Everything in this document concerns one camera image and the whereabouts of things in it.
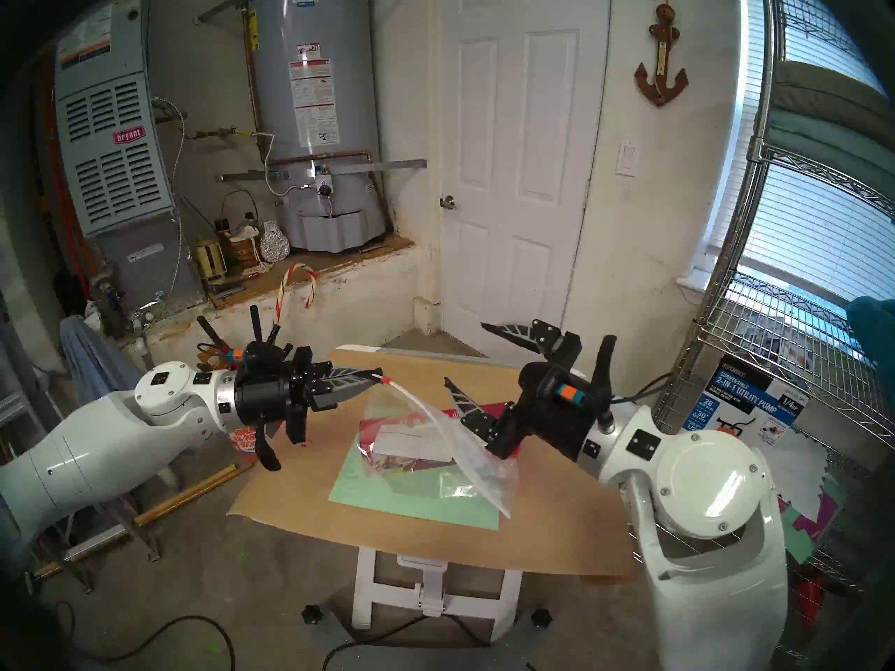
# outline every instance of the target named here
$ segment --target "brown paper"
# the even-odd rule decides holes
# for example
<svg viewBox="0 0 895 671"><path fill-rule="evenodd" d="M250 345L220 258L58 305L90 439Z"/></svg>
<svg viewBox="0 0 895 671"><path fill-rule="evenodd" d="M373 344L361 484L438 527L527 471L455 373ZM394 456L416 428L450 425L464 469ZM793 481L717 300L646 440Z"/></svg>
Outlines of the brown paper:
<svg viewBox="0 0 895 671"><path fill-rule="evenodd" d="M340 350L329 360L337 367L382 367L386 376L441 409L450 406L444 377L480 404L519 396L514 369ZM281 429L272 446L282 471L253 471L229 513L317 539L451 563L589 575L607 583L633 576L618 490L601 486L539 438L522 444L513 517L501 516L497 532L329 502L366 405L367 395L360 395L334 411L310 413L307 446L292 445Z"/></svg>

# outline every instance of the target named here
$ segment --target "light switch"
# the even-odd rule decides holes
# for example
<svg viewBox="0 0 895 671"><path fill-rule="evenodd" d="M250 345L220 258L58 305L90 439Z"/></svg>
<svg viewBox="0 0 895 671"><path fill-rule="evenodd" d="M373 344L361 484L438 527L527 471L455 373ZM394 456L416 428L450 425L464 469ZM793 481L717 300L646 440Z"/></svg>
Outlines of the light switch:
<svg viewBox="0 0 895 671"><path fill-rule="evenodd" d="M637 176L637 160L640 151L633 139L622 139L618 146L618 160L616 161L616 175Z"/></svg>

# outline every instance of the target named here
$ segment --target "wooden stick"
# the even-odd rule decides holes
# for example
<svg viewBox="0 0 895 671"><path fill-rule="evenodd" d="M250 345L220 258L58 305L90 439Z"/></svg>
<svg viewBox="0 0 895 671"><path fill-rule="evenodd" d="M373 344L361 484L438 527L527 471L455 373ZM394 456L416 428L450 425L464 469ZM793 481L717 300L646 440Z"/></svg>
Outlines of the wooden stick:
<svg viewBox="0 0 895 671"><path fill-rule="evenodd" d="M188 487L187 489L182 490L180 493L173 497L169 497L167 500L155 505L150 508L143 514L138 514L133 518L133 521L137 526L146 526L147 524L152 524L153 521L164 517L166 514L176 510L178 507L182 507L187 503L192 503L197 497L203 496L208 491L214 490L220 485L227 483L230 479L234 479L239 476L244 471L248 471L254 463L245 463L240 466L236 464L230 464L230 466L225 467L225 469L221 469L215 474L212 474L208 478L203 481L199 481L199 483L195 483ZM107 541L103 546L107 546L110 543L121 540L124 536L127 535L127 532L121 532L117 537L113 540ZM93 550L84 551L83 553L79 553L77 556L74 556L69 562L77 563L83 560L85 557L89 556L91 553L95 553L98 548ZM52 577L53 575L57 575L58 572L62 572L62 567L58 563L47 563L40 567L37 572L34 572L35 579L41 580L44 577Z"/></svg>

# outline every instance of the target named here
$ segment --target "white door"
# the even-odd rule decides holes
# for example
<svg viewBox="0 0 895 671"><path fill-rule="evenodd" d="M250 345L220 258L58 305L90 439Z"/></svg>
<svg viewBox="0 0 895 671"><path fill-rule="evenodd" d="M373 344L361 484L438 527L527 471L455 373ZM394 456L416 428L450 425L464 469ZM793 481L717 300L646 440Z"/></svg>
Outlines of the white door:
<svg viewBox="0 0 895 671"><path fill-rule="evenodd" d="M443 0L444 329L562 323L603 91L609 0ZM631 95L636 91L631 88Z"/></svg>

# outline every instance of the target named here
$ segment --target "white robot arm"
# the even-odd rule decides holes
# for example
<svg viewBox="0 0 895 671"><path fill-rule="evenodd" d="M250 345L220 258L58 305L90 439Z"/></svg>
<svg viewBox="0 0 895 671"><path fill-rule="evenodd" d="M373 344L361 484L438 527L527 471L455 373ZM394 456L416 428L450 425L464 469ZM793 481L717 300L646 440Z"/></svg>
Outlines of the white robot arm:
<svg viewBox="0 0 895 671"><path fill-rule="evenodd" d="M256 430L256 453L280 468L263 426L285 420L294 443L304 441L308 409L324 411L378 381L377 370L312 363L310 348L286 351L269 342L245 348L238 371L200 372L168 362L133 391L113 392L80 407L42 441L0 466L0 562L14 570L30 542L50 524L87 505L132 490L189 447L216 431Z"/></svg>
<svg viewBox="0 0 895 671"><path fill-rule="evenodd" d="M613 397L615 337L603 339L588 381L572 370L581 351L575 334L538 320L482 326L547 362L522 369L519 400L499 418L446 379L461 422L498 457L537 435L600 483L623 487L666 671L766 668L786 621L788 587L780 508L762 454L718 430L667 435L648 406ZM700 552L668 556L660 529L701 541ZM729 537L723 546L722 537Z"/></svg>

